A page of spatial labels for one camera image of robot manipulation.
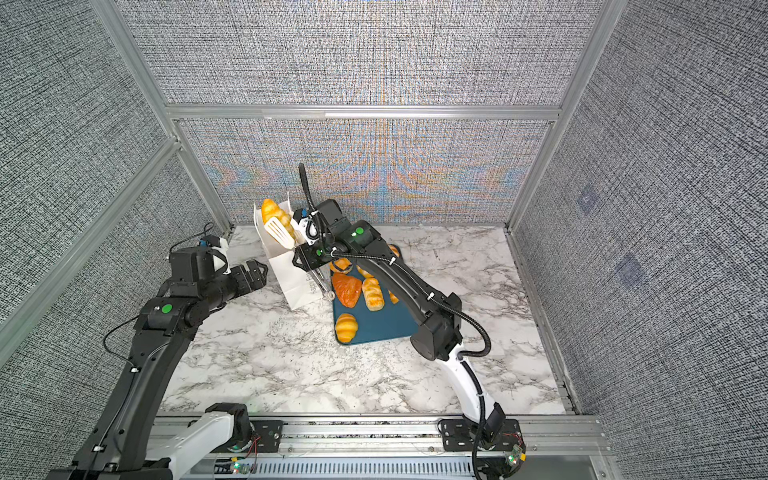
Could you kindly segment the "white paper bag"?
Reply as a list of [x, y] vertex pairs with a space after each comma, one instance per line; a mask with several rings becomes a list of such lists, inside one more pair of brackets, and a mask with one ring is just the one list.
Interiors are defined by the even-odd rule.
[[323, 293], [305, 272], [292, 265], [293, 250], [297, 245], [305, 242], [305, 238], [298, 231], [299, 225], [295, 222], [290, 211], [290, 201], [286, 200], [278, 204], [292, 218], [291, 224], [295, 233], [296, 246], [285, 248], [281, 246], [269, 233], [266, 232], [261, 215], [261, 202], [255, 202], [253, 207], [254, 226], [262, 240], [268, 257], [271, 271], [275, 274], [282, 293], [291, 310], [296, 310], [323, 298]]

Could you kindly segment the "long golden bread roll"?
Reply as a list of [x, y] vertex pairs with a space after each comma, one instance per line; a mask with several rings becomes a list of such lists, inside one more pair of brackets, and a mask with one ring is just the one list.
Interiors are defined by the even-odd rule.
[[295, 243], [292, 218], [275, 201], [265, 199], [261, 206], [264, 228], [278, 243], [290, 248]]

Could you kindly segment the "small golden croissant bun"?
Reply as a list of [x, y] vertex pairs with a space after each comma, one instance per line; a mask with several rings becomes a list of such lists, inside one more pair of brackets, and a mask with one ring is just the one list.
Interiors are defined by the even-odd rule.
[[358, 322], [349, 313], [342, 313], [335, 322], [336, 339], [342, 344], [350, 343], [357, 335]]

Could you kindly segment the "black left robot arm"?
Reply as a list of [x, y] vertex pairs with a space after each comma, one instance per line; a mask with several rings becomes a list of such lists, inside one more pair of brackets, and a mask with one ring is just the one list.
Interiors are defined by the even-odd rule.
[[216, 449], [252, 448], [243, 404], [218, 403], [168, 443], [149, 439], [171, 377], [199, 327], [238, 297], [265, 287], [268, 268], [251, 259], [230, 265], [224, 239], [206, 235], [193, 247], [173, 246], [171, 275], [134, 320], [125, 367], [92, 433], [70, 466], [50, 479], [178, 479]]

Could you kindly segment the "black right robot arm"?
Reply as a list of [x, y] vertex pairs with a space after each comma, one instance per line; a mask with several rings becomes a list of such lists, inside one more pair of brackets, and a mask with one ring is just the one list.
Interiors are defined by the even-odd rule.
[[462, 311], [460, 298], [442, 293], [419, 277], [375, 227], [363, 220], [351, 222], [335, 200], [309, 200], [306, 213], [317, 233], [310, 243], [294, 249], [293, 264], [309, 272], [334, 260], [348, 259], [372, 274], [411, 314], [417, 324], [411, 345], [423, 358], [443, 368], [463, 416], [475, 424], [475, 436], [480, 442], [495, 440], [505, 414], [483, 388], [470, 363], [472, 358], [488, 355], [492, 342], [479, 322]]

